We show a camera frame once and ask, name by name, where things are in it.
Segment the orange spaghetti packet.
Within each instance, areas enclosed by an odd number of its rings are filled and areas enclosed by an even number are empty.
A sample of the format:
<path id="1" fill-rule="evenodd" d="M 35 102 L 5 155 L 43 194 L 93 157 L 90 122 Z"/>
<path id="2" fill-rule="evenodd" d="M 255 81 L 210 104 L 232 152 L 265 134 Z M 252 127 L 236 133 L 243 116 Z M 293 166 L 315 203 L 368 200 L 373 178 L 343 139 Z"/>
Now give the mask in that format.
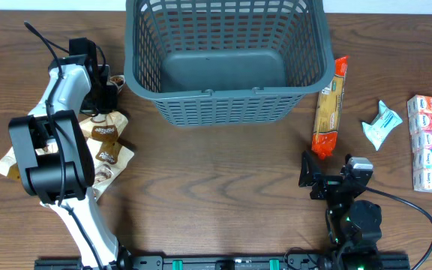
<path id="1" fill-rule="evenodd" d="M 311 150 L 320 160 L 332 156 L 338 141 L 341 120 L 344 84 L 347 77 L 349 56 L 337 58 L 332 81 L 319 92 L 313 126 Z"/>

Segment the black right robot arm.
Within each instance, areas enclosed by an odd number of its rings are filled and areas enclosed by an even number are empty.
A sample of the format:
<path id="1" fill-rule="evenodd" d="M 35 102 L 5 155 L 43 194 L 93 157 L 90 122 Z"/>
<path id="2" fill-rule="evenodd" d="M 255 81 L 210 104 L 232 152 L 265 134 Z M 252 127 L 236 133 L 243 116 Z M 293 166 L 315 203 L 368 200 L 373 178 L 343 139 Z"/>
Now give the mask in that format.
<path id="1" fill-rule="evenodd" d="M 381 269 L 382 259 L 377 241 L 382 237 L 381 208 L 367 200 L 356 200 L 374 172 L 374 165 L 365 157 L 348 154 L 339 175 L 322 172 L 312 154 L 301 154 L 298 186 L 310 187 L 312 200 L 324 200 L 325 223 L 331 243 L 326 254 L 319 257 L 319 269 Z"/>

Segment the grey plastic lattice basket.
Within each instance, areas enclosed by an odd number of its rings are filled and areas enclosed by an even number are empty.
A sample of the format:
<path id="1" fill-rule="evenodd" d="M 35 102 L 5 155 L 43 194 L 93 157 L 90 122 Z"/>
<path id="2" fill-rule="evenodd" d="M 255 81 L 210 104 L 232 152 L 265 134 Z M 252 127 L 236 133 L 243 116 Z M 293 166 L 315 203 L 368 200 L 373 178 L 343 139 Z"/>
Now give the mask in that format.
<path id="1" fill-rule="evenodd" d="M 322 0 L 127 0 L 124 52 L 176 126 L 276 122 L 335 72 Z"/>

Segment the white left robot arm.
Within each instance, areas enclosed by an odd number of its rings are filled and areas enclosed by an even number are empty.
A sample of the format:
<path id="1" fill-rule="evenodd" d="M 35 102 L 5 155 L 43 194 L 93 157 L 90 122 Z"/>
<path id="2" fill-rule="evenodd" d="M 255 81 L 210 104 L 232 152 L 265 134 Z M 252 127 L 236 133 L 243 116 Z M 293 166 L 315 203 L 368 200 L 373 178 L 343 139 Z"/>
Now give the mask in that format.
<path id="1" fill-rule="evenodd" d="M 81 269 L 124 269 L 128 254 L 110 232 L 95 200 L 95 167 L 77 115 L 96 85 L 88 55 L 56 58 L 49 84 L 27 116 L 8 129 L 25 191 L 64 222 L 81 255 Z"/>

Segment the pantree snack bag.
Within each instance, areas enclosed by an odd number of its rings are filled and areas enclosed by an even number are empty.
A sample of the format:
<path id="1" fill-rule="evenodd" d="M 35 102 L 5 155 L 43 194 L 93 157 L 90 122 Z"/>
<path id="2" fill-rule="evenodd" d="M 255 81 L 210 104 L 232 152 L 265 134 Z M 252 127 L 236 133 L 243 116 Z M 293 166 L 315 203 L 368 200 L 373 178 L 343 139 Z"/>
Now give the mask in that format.
<path id="1" fill-rule="evenodd" d="M 79 126 L 84 137 L 101 142 L 115 142 L 126 128 L 128 119 L 118 111 L 98 114 L 82 120 Z"/>
<path id="2" fill-rule="evenodd" d="M 48 155 L 58 152 L 56 142 L 50 142 L 43 148 L 37 148 L 35 153 L 37 156 Z M 17 159 L 14 154 L 14 148 L 11 147 L 7 154 L 0 160 L 0 174 L 15 181 L 20 181 L 20 172 L 17 166 Z"/>
<path id="3" fill-rule="evenodd" d="M 94 163 L 94 197 L 99 200 L 104 191 L 126 169 L 134 153 L 119 142 L 101 142 L 88 138 L 86 143 Z"/>

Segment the pale green wipes packet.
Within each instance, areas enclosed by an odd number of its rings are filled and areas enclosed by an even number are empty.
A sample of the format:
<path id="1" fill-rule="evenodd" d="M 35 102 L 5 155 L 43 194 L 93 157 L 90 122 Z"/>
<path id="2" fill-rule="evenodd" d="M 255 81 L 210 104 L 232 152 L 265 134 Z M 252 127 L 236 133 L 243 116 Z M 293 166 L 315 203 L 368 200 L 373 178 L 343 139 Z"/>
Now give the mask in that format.
<path id="1" fill-rule="evenodd" d="M 370 124 L 361 123 L 364 135 L 373 144 L 376 151 L 380 149 L 391 131 L 403 123 L 402 118 L 389 109 L 382 100 L 378 102 L 378 111 L 378 115 Z"/>

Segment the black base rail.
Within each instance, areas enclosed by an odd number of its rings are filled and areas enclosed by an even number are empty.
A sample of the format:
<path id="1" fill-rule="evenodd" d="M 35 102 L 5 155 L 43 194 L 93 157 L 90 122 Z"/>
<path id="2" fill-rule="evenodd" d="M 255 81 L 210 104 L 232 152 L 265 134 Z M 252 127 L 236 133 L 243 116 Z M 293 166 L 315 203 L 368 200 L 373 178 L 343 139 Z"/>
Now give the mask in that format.
<path id="1" fill-rule="evenodd" d="M 343 256 L 341 259 L 355 259 L 352 262 L 342 262 L 344 266 L 333 267 L 329 259 L 319 259 L 317 254 L 293 253 L 286 256 L 240 256 L 240 257 L 162 257 L 162 256 L 133 256 L 130 267 L 119 268 L 117 265 L 106 266 L 105 269 L 134 269 L 134 270 L 291 270 L 291 269 L 411 269 L 409 258 L 402 253 L 381 254 L 381 264 L 364 262 L 355 256 Z M 37 259 L 33 269 L 90 269 L 83 266 L 81 259 Z"/>

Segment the Kleenex tissue multipack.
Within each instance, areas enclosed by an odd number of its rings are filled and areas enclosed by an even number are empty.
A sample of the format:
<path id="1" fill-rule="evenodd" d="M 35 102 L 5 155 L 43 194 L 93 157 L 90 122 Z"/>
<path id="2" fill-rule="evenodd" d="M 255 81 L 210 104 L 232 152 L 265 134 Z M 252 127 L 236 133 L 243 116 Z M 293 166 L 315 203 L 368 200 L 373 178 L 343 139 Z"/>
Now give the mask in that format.
<path id="1" fill-rule="evenodd" d="M 432 193 L 432 97 L 415 95 L 407 101 L 415 191 Z"/>

